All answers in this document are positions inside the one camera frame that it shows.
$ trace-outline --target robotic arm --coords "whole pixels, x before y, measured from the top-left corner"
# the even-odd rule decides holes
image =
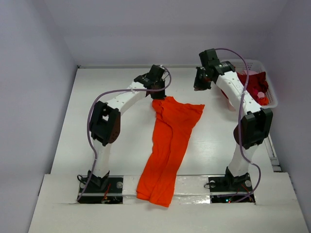
[[[243,85],[234,66],[226,61],[220,62],[214,49],[199,54],[202,66],[197,67],[195,90],[210,89],[214,82],[228,96],[235,109],[239,109]],[[273,113],[263,109],[246,91],[242,107],[242,146],[243,153],[251,161],[258,145],[268,136]],[[249,180],[249,163],[241,155],[238,127],[234,130],[237,142],[231,163],[226,168],[224,177],[210,177],[211,192],[237,191],[240,185]]]
[[[98,101],[95,104],[89,124],[93,145],[98,155],[93,173],[88,171],[88,177],[91,176],[88,189],[92,188],[92,192],[94,190],[95,192],[103,191],[107,187],[111,145],[120,134],[123,113],[149,94],[152,99],[164,99],[166,97],[165,90],[144,92],[133,89],[156,90],[164,88],[165,81],[162,79],[164,72],[164,68],[153,65],[148,73],[139,75],[133,80],[127,88],[132,91],[122,92],[105,103]]]

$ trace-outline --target white wall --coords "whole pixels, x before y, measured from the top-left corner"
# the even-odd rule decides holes
[[[80,65],[198,64],[215,47],[256,58],[286,1],[45,0]]]
[[[278,97],[271,135],[311,230],[311,2],[288,1],[264,43],[261,60]]]
[[[0,232],[22,233],[51,169],[76,65],[43,1],[0,6]]]

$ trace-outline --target screw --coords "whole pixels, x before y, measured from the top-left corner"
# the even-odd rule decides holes
[[[251,187],[252,183],[251,183],[251,181],[247,180],[247,181],[245,181],[245,185],[246,185],[246,187]]]
[[[117,182],[117,188],[122,188],[123,187],[123,183],[122,182]]]
[[[210,181],[209,182],[209,187],[211,187],[211,188],[216,187],[215,181]]]

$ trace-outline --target white panel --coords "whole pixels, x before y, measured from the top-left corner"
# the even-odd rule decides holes
[[[76,65],[41,0],[0,0],[0,232],[25,233]]]
[[[271,137],[311,231],[310,12],[310,0],[288,1],[261,49],[261,61],[279,100],[273,109]]]
[[[286,0],[45,2],[80,65],[119,65],[196,64],[213,47],[256,58]]]
[[[263,180],[264,192],[256,191],[261,200],[257,205],[178,204],[174,200],[165,208],[133,199],[116,205],[70,204],[68,197],[76,194],[76,186],[74,175],[46,175],[29,232],[240,233],[242,224],[252,233],[308,233],[287,174],[271,173],[269,180]]]

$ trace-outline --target red wire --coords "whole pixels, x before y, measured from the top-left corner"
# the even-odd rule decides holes
[[[249,193],[248,189],[243,184],[241,184],[241,186]]]
[[[109,192],[110,186],[111,186],[111,184],[108,185],[107,190],[105,191],[105,194],[104,194],[104,197],[103,197],[102,201],[106,199],[106,196],[107,196],[107,193]]]
[[[241,186],[247,191],[247,194],[249,194],[248,189],[243,184],[241,184]]]

